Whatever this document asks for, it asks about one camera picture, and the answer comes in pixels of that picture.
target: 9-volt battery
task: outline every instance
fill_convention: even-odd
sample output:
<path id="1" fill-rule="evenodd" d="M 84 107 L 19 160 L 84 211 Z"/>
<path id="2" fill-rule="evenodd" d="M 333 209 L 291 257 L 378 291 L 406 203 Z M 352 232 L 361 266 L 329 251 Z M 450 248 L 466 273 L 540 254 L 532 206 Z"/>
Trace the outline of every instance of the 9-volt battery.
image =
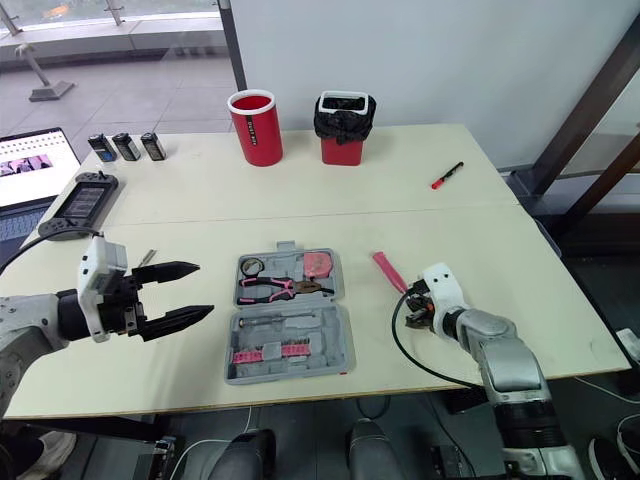
<path id="1" fill-rule="evenodd" d="M 111 143 L 102 133 L 91 135 L 89 137 L 89 145 L 91 145 L 91 148 L 93 148 L 96 155 L 98 155 L 103 162 L 113 162 L 118 157 Z"/>
<path id="2" fill-rule="evenodd" d="M 164 160 L 167 158 L 167 152 L 162 148 L 158 135 L 154 132 L 145 133 L 140 137 L 140 141 L 142 141 L 144 148 L 147 149 L 151 160 Z"/>
<path id="3" fill-rule="evenodd" d="M 133 143 L 133 139 L 128 133 L 119 133 L 113 136 L 112 140 L 125 160 L 135 162 L 140 158 L 140 150 L 138 150 L 136 144 Z"/>

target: pink pliers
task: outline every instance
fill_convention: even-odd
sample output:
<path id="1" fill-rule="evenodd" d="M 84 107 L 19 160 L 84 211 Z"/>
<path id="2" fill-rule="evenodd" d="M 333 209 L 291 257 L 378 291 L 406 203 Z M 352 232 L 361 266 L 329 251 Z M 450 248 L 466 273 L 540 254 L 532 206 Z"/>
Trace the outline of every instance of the pink pliers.
<path id="1" fill-rule="evenodd" d="M 295 282 L 289 277 L 249 277 L 239 282 L 241 287 L 253 287 L 256 285 L 269 285 L 272 287 L 280 287 L 282 290 L 278 290 L 274 294 L 268 297 L 261 298 L 238 298 L 238 305 L 252 305 L 254 303 L 271 303 L 276 300 L 291 300 L 298 293 L 313 293 L 324 292 L 333 294 L 334 291 L 330 288 L 324 288 L 318 282 L 302 281 Z"/>

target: black pants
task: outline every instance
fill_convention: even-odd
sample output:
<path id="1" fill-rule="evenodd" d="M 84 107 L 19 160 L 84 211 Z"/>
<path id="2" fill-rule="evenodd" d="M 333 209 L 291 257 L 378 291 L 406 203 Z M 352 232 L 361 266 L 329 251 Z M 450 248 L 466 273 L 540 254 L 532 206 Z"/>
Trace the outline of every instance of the black pants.
<path id="1" fill-rule="evenodd" d="M 0 480 L 26 472 L 40 458 L 43 450 L 44 444 L 33 432 L 0 435 Z"/>
<path id="2" fill-rule="evenodd" d="M 405 480 L 389 439 L 370 420 L 358 421 L 349 436 L 352 480 Z M 274 472 L 276 438 L 271 430 L 243 433 L 227 446 L 209 480 L 263 480 Z"/>

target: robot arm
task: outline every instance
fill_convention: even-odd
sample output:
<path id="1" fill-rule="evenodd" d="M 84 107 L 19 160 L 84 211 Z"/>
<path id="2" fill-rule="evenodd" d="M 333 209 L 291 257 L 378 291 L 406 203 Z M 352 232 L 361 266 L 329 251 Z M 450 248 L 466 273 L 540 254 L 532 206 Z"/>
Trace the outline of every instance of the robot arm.
<path id="1" fill-rule="evenodd" d="M 138 290 L 145 283 L 180 279 L 200 267 L 167 262 L 127 271 L 122 245 L 95 236 L 78 269 L 78 290 L 57 294 L 0 297 L 0 418 L 27 368 L 70 341 L 111 333 L 140 335 L 144 341 L 183 330 L 206 317 L 213 305 L 182 307 L 147 320 Z"/>
<path id="2" fill-rule="evenodd" d="M 583 479 L 575 450 L 560 429 L 538 361 L 506 318 L 470 309 L 445 264 L 423 272 L 434 306 L 433 331 L 457 342 L 478 363 L 504 443 L 511 476 Z"/>

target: tool kit case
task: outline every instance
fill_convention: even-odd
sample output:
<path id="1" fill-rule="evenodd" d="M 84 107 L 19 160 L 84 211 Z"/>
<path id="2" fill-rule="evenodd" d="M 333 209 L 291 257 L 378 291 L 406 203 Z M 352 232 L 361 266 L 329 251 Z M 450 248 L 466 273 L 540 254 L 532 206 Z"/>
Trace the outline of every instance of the tool kit case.
<path id="1" fill-rule="evenodd" d="M 312 264 L 318 258 L 330 262 Z M 346 373 L 353 342 L 346 310 L 334 302 L 343 293 L 331 249 L 302 250 L 289 241 L 278 242 L 276 252 L 240 257 L 234 292 L 239 312 L 231 317 L 226 382 Z"/>

